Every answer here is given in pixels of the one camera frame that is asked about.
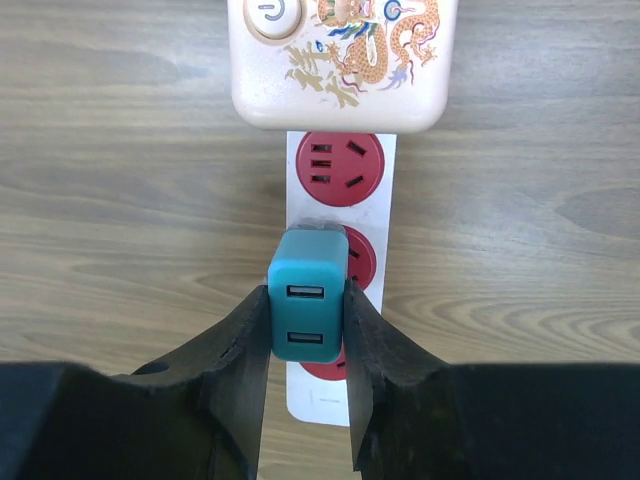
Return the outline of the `white power strip red sockets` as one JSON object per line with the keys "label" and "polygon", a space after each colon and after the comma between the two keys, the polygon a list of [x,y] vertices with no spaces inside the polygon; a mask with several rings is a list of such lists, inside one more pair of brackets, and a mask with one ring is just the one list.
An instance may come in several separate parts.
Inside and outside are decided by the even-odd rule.
{"label": "white power strip red sockets", "polygon": [[[286,146],[286,224],[344,226],[349,277],[383,305],[397,138],[391,134],[293,131]],[[346,427],[346,360],[287,363],[286,406],[296,419]]]}

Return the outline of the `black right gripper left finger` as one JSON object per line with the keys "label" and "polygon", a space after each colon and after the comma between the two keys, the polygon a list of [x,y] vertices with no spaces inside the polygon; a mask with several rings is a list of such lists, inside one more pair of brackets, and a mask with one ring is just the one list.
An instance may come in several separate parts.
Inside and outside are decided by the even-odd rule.
{"label": "black right gripper left finger", "polygon": [[70,362],[1,366],[5,479],[253,479],[271,354],[269,299],[131,374]]}

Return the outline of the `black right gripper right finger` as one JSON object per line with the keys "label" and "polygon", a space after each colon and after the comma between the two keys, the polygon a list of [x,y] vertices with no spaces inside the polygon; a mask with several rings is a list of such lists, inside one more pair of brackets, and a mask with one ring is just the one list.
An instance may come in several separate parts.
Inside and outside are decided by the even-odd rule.
{"label": "black right gripper right finger", "polygon": [[449,364],[344,291],[354,469],[365,479],[635,479],[635,363]]}

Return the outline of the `teal blue USB charger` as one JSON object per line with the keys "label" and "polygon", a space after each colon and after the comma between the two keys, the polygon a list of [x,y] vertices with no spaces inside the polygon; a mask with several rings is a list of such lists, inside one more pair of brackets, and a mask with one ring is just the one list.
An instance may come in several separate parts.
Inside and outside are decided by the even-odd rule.
{"label": "teal blue USB charger", "polygon": [[267,272],[276,357],[300,363],[337,360],[348,256],[346,230],[339,224],[302,223],[283,234]]}

